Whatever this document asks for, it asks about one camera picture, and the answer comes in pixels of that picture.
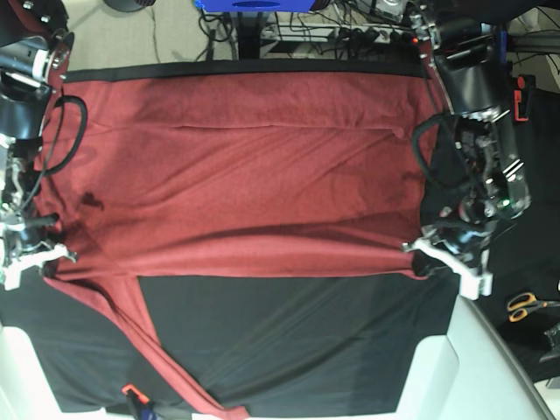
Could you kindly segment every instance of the blue object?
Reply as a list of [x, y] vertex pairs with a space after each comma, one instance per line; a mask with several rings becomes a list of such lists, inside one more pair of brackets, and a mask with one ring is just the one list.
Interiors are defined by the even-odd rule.
[[315, 0], [195, 0], [194, 5], [210, 13], [223, 11], [294, 11], [307, 12]]

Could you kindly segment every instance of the orange tag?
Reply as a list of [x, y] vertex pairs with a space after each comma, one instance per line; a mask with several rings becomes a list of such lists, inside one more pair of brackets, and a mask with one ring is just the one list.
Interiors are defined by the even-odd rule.
[[129, 393], [129, 391], [132, 391], [136, 394], [136, 396], [138, 397], [138, 401], [142, 404], [147, 404], [150, 402], [150, 398], [148, 398], [146, 395], [144, 395], [143, 393], [141, 393], [137, 387], [135, 387], [134, 385], [132, 385], [131, 383], [129, 383], [128, 385], [125, 385], [122, 389], [121, 389], [122, 393], [127, 395]]

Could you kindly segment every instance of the red cloth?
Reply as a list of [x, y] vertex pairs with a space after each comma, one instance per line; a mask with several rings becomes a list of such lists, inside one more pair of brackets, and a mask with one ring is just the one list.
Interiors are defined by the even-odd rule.
[[[400, 246], [419, 234], [424, 178], [410, 135], [433, 113], [421, 79], [246, 74], [92, 81], [66, 93], [85, 100], [87, 134], [37, 202], [60, 214], [80, 260], [46, 281], [113, 321], [196, 410], [247, 416], [222, 408], [161, 348], [137, 276], [411, 275]], [[51, 165], [79, 120], [67, 105]], [[427, 158], [434, 143], [433, 130]]]

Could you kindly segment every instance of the orange clip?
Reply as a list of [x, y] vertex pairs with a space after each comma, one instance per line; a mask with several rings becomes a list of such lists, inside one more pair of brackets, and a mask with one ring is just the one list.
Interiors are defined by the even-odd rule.
[[515, 111], [515, 120], [525, 122], [528, 121], [529, 118], [526, 116], [519, 115], [519, 105], [522, 103], [522, 91], [516, 90], [514, 92], [514, 111]]
[[140, 403], [144, 404], [144, 405], [150, 402], [150, 398], [148, 398], [146, 395], [144, 395], [142, 392], [140, 392], [138, 390], [138, 388], [135, 387], [134, 385], [132, 385], [131, 383], [122, 387], [121, 391], [125, 395], [127, 395], [129, 393], [129, 391], [134, 392], [136, 394], [136, 396], [138, 397], [138, 401]]

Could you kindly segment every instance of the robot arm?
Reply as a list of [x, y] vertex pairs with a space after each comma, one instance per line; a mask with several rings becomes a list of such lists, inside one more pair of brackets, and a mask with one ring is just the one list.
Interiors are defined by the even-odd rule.
[[404, 250], [421, 251], [461, 276], [460, 293], [470, 299], [492, 291], [487, 271], [488, 247], [498, 220], [520, 216], [531, 203], [523, 162], [517, 150], [511, 98], [513, 89], [500, 33], [469, 17], [439, 13], [423, 0], [408, 9], [419, 39], [420, 58], [430, 75], [442, 114], [421, 124], [413, 148], [427, 179], [434, 181], [421, 157], [421, 135], [442, 123], [465, 162], [469, 183], [455, 209], [447, 208], [424, 236]]
[[60, 98], [74, 35], [60, 0], [0, 0], [0, 11], [0, 284], [10, 290], [24, 270], [75, 259], [47, 237], [58, 216], [41, 216], [33, 204], [45, 175], [33, 161]]

